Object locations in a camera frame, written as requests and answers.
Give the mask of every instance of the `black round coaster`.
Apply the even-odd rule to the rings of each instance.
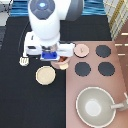
[[[86,62],[79,62],[75,66],[75,72],[79,76],[87,76],[91,71],[91,68]]]
[[[96,48],[96,54],[100,57],[106,58],[111,54],[111,49],[106,45],[99,45]]]
[[[112,76],[115,72],[114,66],[109,62],[100,63],[98,70],[103,76]]]

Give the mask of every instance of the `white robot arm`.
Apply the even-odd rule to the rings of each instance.
[[[60,20],[74,21],[81,14],[84,0],[30,0],[28,13],[32,32],[24,42],[23,57],[41,55],[41,60],[71,57],[75,44],[60,44]]]

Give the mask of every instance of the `pink table surface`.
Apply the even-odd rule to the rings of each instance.
[[[89,54],[85,58],[78,58],[75,55],[71,58],[69,68],[66,70],[66,128],[90,128],[82,122],[76,112],[76,98],[78,94],[87,87],[100,87],[113,97],[115,103],[125,100],[124,92],[126,87],[122,75],[115,42],[113,41],[83,41],[89,47]],[[107,45],[111,48],[111,55],[107,58],[101,58],[96,54],[98,45]],[[98,65],[101,62],[110,62],[115,67],[115,73],[112,76],[102,76],[98,71]],[[80,77],[75,73],[75,65],[78,62],[87,62],[91,67],[88,76]],[[128,110],[116,112],[113,122],[106,128],[128,128]]]

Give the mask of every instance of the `black table surface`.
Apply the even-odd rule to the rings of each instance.
[[[66,71],[56,70],[55,81],[42,86],[35,73],[50,62],[31,58],[29,66],[19,64],[18,43],[27,22],[28,17],[7,20],[0,50],[0,128],[66,128]],[[61,21],[61,40],[111,41],[107,16]]]

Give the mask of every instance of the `ceramic bowl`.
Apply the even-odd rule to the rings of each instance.
[[[88,87],[80,92],[76,100],[76,110],[81,120],[94,128],[108,126],[114,119],[116,110],[111,109],[114,100],[99,87]]]

